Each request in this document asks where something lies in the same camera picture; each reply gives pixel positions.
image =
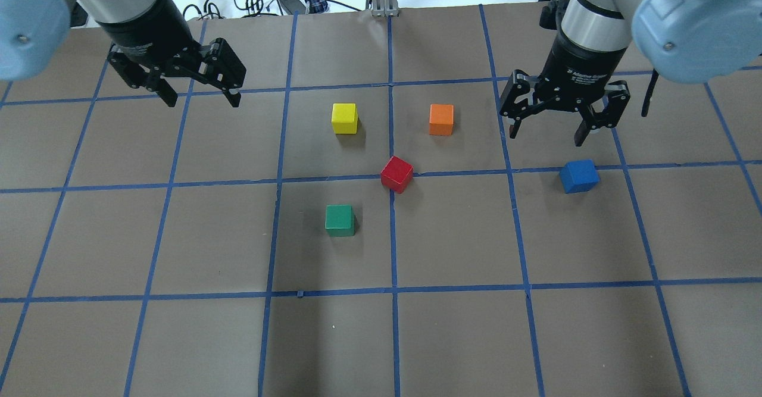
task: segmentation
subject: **red cube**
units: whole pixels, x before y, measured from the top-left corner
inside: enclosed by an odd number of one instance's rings
[[[413,179],[413,165],[403,161],[397,156],[392,156],[389,163],[381,171],[381,184],[402,193]]]

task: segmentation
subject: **yellow cube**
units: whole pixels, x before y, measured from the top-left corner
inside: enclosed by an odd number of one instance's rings
[[[334,104],[331,125],[337,134],[357,133],[357,104]]]

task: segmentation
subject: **blue cube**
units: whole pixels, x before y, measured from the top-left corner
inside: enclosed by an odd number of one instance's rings
[[[601,181],[590,159],[572,161],[561,169],[561,183],[566,193],[587,192]]]

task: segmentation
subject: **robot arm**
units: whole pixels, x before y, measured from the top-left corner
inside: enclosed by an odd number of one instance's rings
[[[667,79],[707,82],[759,55],[762,0],[558,0],[542,10],[541,26],[557,30],[545,67],[538,77],[514,71],[500,113],[516,137],[530,115],[578,112],[580,146],[591,130],[619,122],[630,94],[626,82],[609,80],[632,40]]]
[[[27,14],[6,14],[0,25],[0,79],[32,77],[65,39],[75,0],[0,0]],[[225,39],[202,46],[172,0],[79,0],[114,44],[108,61],[128,86],[145,87],[173,107],[177,93],[165,77],[192,77],[223,91],[237,107],[246,68]]]

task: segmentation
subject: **colored block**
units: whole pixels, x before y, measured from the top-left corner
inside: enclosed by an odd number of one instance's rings
[[[587,192],[601,181],[595,164],[590,159],[573,161],[561,169],[561,183],[566,193]]]
[[[403,161],[397,156],[392,156],[381,171],[381,184],[402,193],[413,179],[413,165]]]
[[[453,126],[455,126],[455,106],[431,104],[429,134],[431,136],[451,136]]]
[[[334,104],[331,113],[331,125],[337,134],[357,133],[357,104]]]
[[[352,205],[328,205],[326,207],[326,231],[334,237],[354,236]]]

